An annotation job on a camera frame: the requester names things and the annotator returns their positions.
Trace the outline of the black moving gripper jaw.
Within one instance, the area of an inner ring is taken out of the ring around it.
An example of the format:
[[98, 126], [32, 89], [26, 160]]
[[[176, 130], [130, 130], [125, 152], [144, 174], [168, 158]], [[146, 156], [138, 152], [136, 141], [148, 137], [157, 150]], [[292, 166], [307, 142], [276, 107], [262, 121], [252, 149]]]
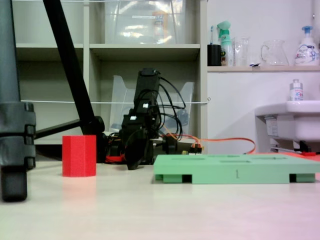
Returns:
[[150, 139], [145, 128], [131, 133], [126, 141], [126, 165], [135, 170], [141, 163], [150, 162]]

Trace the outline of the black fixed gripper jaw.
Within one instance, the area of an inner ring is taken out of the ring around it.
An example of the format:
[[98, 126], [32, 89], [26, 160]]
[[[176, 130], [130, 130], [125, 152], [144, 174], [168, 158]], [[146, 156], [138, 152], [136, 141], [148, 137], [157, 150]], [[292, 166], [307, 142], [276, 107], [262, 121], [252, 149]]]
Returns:
[[152, 140], [148, 140], [146, 143], [143, 164], [144, 165], [153, 165], [154, 164], [154, 145]]

